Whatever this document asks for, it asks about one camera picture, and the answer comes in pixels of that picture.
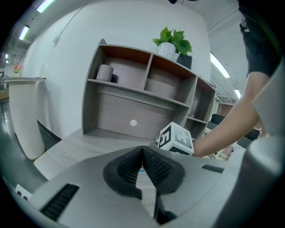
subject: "wooden shelf unit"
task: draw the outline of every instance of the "wooden shelf unit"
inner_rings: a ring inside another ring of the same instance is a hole
[[[102,64],[114,68],[111,82],[96,80]],[[201,107],[197,117],[190,118],[195,94]],[[82,132],[104,129],[153,140],[173,121],[199,137],[208,122],[214,94],[207,82],[174,61],[101,40],[85,82]]]

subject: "ceiling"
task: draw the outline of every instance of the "ceiling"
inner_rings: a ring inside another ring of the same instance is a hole
[[[4,53],[8,52],[13,62],[19,61],[34,39],[54,21],[95,0],[55,0],[44,13],[39,13],[36,8],[42,1],[34,1],[31,8],[15,24],[3,48],[4,52],[1,53],[0,68],[5,65]],[[233,90],[238,89],[243,92],[247,74],[245,48],[239,27],[241,14],[238,11],[237,0],[178,0],[177,4],[191,8],[204,18],[211,52],[231,76],[225,78],[212,65],[211,82],[217,86],[218,101],[233,104],[237,100]],[[25,24],[30,26],[30,30],[25,40],[20,41],[18,37]]]

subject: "floor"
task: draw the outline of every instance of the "floor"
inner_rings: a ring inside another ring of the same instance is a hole
[[[41,136],[48,150],[58,141],[40,127]],[[12,126],[9,102],[0,101],[0,173],[10,189],[21,185],[34,193],[47,179],[23,153]]]

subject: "wall socket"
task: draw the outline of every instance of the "wall socket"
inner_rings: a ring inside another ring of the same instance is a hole
[[[15,192],[17,195],[21,196],[23,199],[28,200],[32,194],[24,189],[21,185],[17,184]]]

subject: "fluorescent light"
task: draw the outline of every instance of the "fluorescent light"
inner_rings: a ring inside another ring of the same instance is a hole
[[[23,27],[23,30],[22,30],[22,32],[21,32],[21,34],[20,34],[20,36],[19,36],[19,40],[22,41],[22,40],[25,38],[25,35],[27,34],[29,28],[30,28],[30,26],[27,26],[27,25],[25,25],[25,26]]]
[[[44,0],[42,2],[42,4],[40,4],[40,6],[37,8],[38,12],[44,12],[44,10],[50,5],[52,4],[54,0]]]
[[[241,94],[240,94],[240,91],[239,91],[239,90],[235,90],[235,93],[236,93],[236,95],[237,95],[238,98],[241,97]]]
[[[211,62],[212,64],[215,65],[216,68],[218,68],[218,70],[223,74],[223,76],[225,78],[231,77],[228,72],[226,71],[226,69],[223,67],[223,65],[221,65],[221,63],[219,62],[219,60],[217,60],[217,58],[215,56],[213,56],[213,54],[211,53]]]

